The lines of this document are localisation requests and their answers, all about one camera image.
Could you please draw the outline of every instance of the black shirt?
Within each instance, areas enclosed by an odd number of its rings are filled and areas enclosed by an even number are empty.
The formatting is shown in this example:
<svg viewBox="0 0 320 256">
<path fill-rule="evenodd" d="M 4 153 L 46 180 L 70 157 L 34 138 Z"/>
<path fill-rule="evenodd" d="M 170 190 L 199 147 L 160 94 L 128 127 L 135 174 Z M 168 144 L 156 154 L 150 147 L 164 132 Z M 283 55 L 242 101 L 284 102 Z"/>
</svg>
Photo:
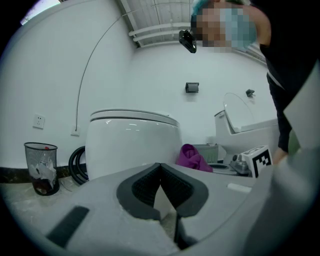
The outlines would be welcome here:
<svg viewBox="0 0 320 256">
<path fill-rule="evenodd" d="M 277 110 L 278 146 L 288 152 L 291 126 L 283 111 L 301 89 L 319 57 L 316 8 L 295 0 L 251 0 L 251 5 L 261 10 L 271 24 L 270 44 L 260 45 L 260 50 L 269 72 L 283 87 L 276 85 L 267 75 Z"/>
</svg>

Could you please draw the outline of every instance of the trash can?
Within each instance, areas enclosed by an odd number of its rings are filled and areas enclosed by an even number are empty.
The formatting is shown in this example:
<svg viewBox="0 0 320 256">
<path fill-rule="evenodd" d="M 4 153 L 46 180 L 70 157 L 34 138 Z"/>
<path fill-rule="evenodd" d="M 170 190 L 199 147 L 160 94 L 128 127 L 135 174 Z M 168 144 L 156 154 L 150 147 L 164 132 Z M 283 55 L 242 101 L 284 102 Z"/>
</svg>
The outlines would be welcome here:
<svg viewBox="0 0 320 256">
<path fill-rule="evenodd" d="M 51 144 L 24 144 L 26 164 L 34 191 L 41 196 L 55 194 L 60 186 L 57 179 L 57 147 Z"/>
</svg>

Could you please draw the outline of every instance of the floor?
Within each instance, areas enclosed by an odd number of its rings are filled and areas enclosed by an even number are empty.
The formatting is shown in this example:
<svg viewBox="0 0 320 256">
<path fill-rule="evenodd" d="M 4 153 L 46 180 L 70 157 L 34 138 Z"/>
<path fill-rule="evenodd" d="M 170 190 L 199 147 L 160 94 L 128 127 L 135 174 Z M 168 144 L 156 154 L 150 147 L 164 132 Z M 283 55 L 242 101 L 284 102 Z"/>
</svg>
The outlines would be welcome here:
<svg viewBox="0 0 320 256">
<path fill-rule="evenodd" d="M 0 190 L 10 211 L 23 222 L 37 228 L 36 220 L 45 214 L 47 208 L 57 201 L 69 197 L 79 187 L 71 177 L 60 178 L 59 182 L 59 191 L 50 196 L 36 194 L 31 183 L 0 183 Z M 176 217 L 177 212 L 172 208 L 169 214 L 160 222 L 164 231 L 172 240 L 175 236 Z"/>
</svg>

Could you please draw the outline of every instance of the black rubber pad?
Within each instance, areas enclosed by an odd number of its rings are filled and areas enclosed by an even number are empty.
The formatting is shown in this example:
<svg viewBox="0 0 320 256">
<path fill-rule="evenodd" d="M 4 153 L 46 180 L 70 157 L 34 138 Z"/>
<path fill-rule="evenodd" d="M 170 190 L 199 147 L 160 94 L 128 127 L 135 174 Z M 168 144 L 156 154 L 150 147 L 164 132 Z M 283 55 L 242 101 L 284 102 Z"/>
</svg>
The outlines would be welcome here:
<svg viewBox="0 0 320 256">
<path fill-rule="evenodd" d="M 161 187 L 177 214 L 181 217 L 196 215 L 208 199 L 207 186 L 165 163 L 161 164 L 161 170 Z"/>
<path fill-rule="evenodd" d="M 160 186 L 160 164 L 125 179 L 116 190 L 122 207 L 133 217 L 160 221 L 160 212 L 154 209 L 155 197 Z"/>
<path fill-rule="evenodd" d="M 66 247 L 88 212 L 88 208 L 74 207 L 46 237 L 58 246 Z"/>
<path fill-rule="evenodd" d="M 201 181 L 164 163 L 155 163 L 124 180 L 118 186 L 116 196 L 133 217 L 159 221 L 160 212 L 153 207 L 160 184 L 181 217 L 196 215 L 209 196 L 208 188 Z"/>
</svg>

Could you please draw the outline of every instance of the pink towel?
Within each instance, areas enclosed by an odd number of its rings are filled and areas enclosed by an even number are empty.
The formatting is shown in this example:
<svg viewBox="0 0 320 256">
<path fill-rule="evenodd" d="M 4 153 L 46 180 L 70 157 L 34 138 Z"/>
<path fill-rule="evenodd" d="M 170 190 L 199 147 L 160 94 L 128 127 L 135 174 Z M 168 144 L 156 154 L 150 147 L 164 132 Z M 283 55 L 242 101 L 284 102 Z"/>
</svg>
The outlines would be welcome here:
<svg viewBox="0 0 320 256">
<path fill-rule="evenodd" d="M 198 150 L 190 145 L 184 144 L 181 147 L 178 159 L 175 162 L 179 166 L 188 167 L 200 171 L 212 173 L 212 167 L 210 167 L 204 157 L 199 154 Z"/>
</svg>

